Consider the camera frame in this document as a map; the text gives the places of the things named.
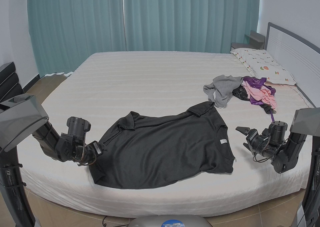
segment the wall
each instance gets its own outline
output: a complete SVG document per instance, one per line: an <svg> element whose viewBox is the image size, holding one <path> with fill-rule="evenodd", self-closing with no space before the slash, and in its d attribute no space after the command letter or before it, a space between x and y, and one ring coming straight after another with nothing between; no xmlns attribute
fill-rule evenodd
<svg viewBox="0 0 320 227"><path fill-rule="evenodd" d="M33 55L27 0L0 0L0 65L13 61L24 87L38 75Z"/></svg>
<svg viewBox="0 0 320 227"><path fill-rule="evenodd" d="M272 22L320 47L320 0L260 0L258 32Z"/></svg>

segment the black shirt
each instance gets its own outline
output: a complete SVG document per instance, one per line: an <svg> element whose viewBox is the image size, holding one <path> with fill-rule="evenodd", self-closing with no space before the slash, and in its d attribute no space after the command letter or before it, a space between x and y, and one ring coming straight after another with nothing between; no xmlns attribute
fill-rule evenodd
<svg viewBox="0 0 320 227"><path fill-rule="evenodd" d="M94 183L119 189L148 189L201 171L231 173L227 126L202 102L176 116L145 117L131 111L100 139L106 151L90 165Z"/></svg>

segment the curtain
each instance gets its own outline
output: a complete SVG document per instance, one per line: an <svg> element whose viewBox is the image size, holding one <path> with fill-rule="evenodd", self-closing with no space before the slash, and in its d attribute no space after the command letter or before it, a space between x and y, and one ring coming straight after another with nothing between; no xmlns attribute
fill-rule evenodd
<svg viewBox="0 0 320 227"><path fill-rule="evenodd" d="M74 71L91 54L125 51L122 0L27 0L40 76Z"/></svg>
<svg viewBox="0 0 320 227"><path fill-rule="evenodd" d="M257 30L259 0L124 0L128 51L228 53Z"/></svg>

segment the pink cloth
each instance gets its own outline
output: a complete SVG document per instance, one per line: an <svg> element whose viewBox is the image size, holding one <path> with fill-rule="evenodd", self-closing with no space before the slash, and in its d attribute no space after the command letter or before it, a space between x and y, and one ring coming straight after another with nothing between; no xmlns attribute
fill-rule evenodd
<svg viewBox="0 0 320 227"><path fill-rule="evenodd" d="M265 86L261 86L260 89L251 87L246 81L242 81L241 84L248 94L248 99L252 96L257 101L270 105L272 109L277 107L275 97L271 95L271 91Z"/></svg>

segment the fitted sheet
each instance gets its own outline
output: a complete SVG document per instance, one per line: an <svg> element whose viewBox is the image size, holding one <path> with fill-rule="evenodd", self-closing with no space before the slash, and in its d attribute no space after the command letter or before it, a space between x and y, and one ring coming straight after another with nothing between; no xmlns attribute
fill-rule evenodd
<svg viewBox="0 0 320 227"><path fill-rule="evenodd" d="M58 133L66 133L70 116L91 122L86 142L99 140L105 131L130 111L143 116L176 115L207 100L203 85L218 75L249 75L230 54L193 52L104 52L91 55L43 102ZM288 85L276 88L275 120L291 124L296 109L307 107L298 91ZM242 145L245 136L237 126L257 128L261 133L270 115L236 97L217 109L228 126L236 161L232 174L200 173L156 189L114 189L95 185L88 167L47 157L39 143L27 137L18 145L22 178L39 196L90 213L121 217L152 214L231 213L305 188L311 137L300 152L297 166L285 173L274 171L270 161L255 163Z"/></svg>

